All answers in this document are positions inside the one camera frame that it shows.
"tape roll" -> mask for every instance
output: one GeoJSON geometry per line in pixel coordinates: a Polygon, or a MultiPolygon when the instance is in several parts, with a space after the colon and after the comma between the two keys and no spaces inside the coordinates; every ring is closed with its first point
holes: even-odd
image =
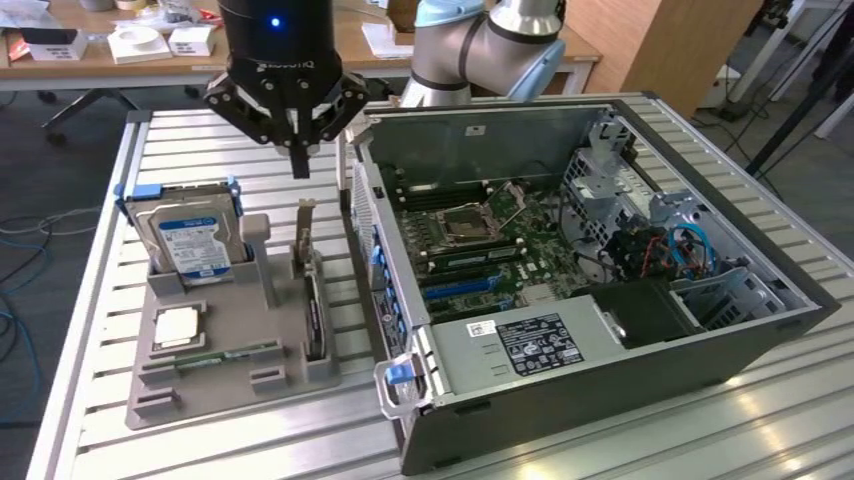
{"type": "Polygon", "coordinates": [[[146,0],[116,0],[118,10],[141,10],[145,5],[146,0]]]}

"floor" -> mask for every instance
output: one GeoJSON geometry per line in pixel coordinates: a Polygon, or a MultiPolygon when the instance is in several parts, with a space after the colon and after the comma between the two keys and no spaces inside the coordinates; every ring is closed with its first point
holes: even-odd
{"type": "MultiPolygon", "coordinates": [[[[760,48],[764,35],[767,33],[759,31],[756,38],[740,42],[729,60],[736,70],[744,71],[760,48]]],[[[777,62],[791,58],[792,52],[795,49],[791,46],[780,48],[765,69],[765,78],[777,62]]],[[[808,78],[804,78],[780,102],[767,105],[769,118],[755,121],[740,142],[748,155],[755,155],[761,148],[803,98],[807,85],[808,78]]],[[[757,101],[764,99],[763,92],[764,90],[755,97],[757,101]]],[[[146,109],[200,107],[200,101],[186,98],[178,87],[129,90],[125,93],[146,109]]],[[[57,94],[58,103],[66,104],[77,92],[57,94]]],[[[0,94],[0,104],[7,97],[9,94],[0,94]]],[[[125,112],[112,100],[101,100],[68,123],[65,133],[69,144],[57,149],[46,145],[38,129],[39,123],[57,108],[57,105],[41,104],[33,93],[21,93],[14,103],[0,111],[0,220],[19,215],[43,216],[73,208],[96,206],[102,202],[125,112]]],[[[832,108],[829,100],[821,101],[783,148],[832,108]]],[[[696,118],[705,123],[715,122],[707,112],[697,113],[696,118]]],[[[732,133],[737,133],[744,121],[724,126],[732,133]]],[[[728,145],[731,140],[720,127],[704,128],[701,132],[719,146],[728,145]]],[[[769,174],[789,207],[848,256],[854,256],[854,209],[840,206],[852,205],[854,201],[854,189],[849,188],[854,185],[852,134],[854,116],[839,125],[828,141],[809,137],[769,174]]],[[[731,155],[745,163],[740,153],[732,151],[731,155]]],[[[56,228],[73,229],[92,222],[93,215],[81,216],[69,219],[66,224],[57,225],[56,228]]],[[[25,349],[18,345],[9,358],[0,363],[0,421],[21,399],[30,401],[30,405],[15,420],[34,421],[39,418],[61,353],[90,236],[89,233],[52,239],[49,251],[53,261],[49,269],[10,297],[11,308],[29,327],[43,380],[37,398],[30,401],[31,368],[25,349]]],[[[41,237],[15,237],[14,240],[38,242],[41,237]]],[[[23,253],[0,246],[0,272],[6,272],[17,265],[21,258],[25,258],[23,253]]],[[[23,478],[35,433],[34,428],[0,427],[1,479],[23,478]]]]}

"blue latch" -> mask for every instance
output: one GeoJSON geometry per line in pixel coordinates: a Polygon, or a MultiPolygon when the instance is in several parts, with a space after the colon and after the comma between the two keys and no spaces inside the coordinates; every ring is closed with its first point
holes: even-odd
{"type": "Polygon", "coordinates": [[[124,205],[124,183],[116,183],[112,187],[112,194],[116,196],[116,207],[118,207],[118,211],[124,214],[130,222],[130,217],[128,216],[128,208],[124,205]]]}
{"type": "Polygon", "coordinates": [[[370,265],[378,264],[378,257],[382,255],[382,248],[376,245],[373,247],[373,251],[370,252],[370,265]]]}
{"type": "Polygon", "coordinates": [[[394,365],[385,370],[385,382],[388,382],[388,385],[398,385],[412,380],[414,380],[414,370],[408,363],[394,365]]]}
{"type": "Polygon", "coordinates": [[[154,200],[162,195],[162,185],[158,183],[146,183],[136,185],[130,192],[133,200],[154,200]]]}

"red cable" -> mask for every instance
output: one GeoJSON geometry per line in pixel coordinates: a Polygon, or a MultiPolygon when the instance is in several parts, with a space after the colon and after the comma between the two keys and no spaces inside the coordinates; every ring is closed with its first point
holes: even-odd
{"type": "Polygon", "coordinates": [[[661,237],[652,237],[649,244],[645,246],[645,255],[643,256],[643,268],[640,269],[640,278],[645,277],[645,271],[649,267],[649,255],[652,254],[652,246],[661,237]]]}

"blue cable on floor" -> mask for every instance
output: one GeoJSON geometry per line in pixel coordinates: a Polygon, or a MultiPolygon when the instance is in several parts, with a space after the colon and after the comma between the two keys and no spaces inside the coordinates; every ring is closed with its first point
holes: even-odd
{"type": "Polygon", "coordinates": [[[26,329],[26,325],[21,322],[14,315],[7,312],[0,312],[0,317],[7,319],[7,321],[13,322],[15,327],[21,331],[21,336],[23,337],[23,343],[26,344],[26,351],[29,353],[29,360],[31,361],[31,391],[29,395],[23,399],[11,412],[0,417],[0,425],[3,423],[10,423],[14,421],[15,417],[19,413],[26,410],[27,407],[31,406],[33,401],[38,398],[38,390],[41,389],[41,371],[38,369],[38,358],[35,357],[35,348],[31,345],[31,338],[29,336],[29,330],[26,329]]]}
{"type": "MultiPolygon", "coordinates": [[[[41,276],[43,271],[46,270],[50,264],[50,254],[46,249],[41,245],[30,245],[25,243],[11,242],[9,240],[3,240],[0,238],[0,245],[5,245],[13,248],[23,248],[27,250],[38,250],[43,257],[43,261],[41,262],[41,266],[31,273],[31,275],[14,287],[0,290],[0,294],[10,295],[17,292],[21,288],[29,285],[37,278],[41,276]]],[[[38,399],[38,391],[41,390],[41,370],[38,368],[38,357],[35,355],[35,348],[31,343],[31,337],[29,336],[29,329],[23,322],[11,315],[10,312],[0,311],[0,317],[5,318],[6,321],[11,322],[13,326],[19,330],[21,337],[23,338],[23,343],[26,345],[26,352],[29,353],[29,360],[31,361],[31,391],[26,398],[21,401],[21,403],[11,409],[11,412],[0,416],[0,425],[11,423],[17,416],[33,405],[33,402],[38,399]]]]}
{"type": "Polygon", "coordinates": [[[33,272],[29,278],[23,280],[17,286],[9,288],[7,290],[0,290],[0,293],[3,293],[5,295],[10,295],[11,293],[17,292],[21,288],[23,288],[26,285],[29,285],[35,280],[35,278],[38,278],[38,276],[43,273],[47,266],[50,265],[50,253],[46,251],[46,249],[41,245],[30,245],[26,243],[10,242],[1,238],[0,238],[0,245],[5,245],[13,248],[25,248],[27,250],[38,250],[38,252],[41,252],[41,255],[43,256],[41,267],[33,272]]]}

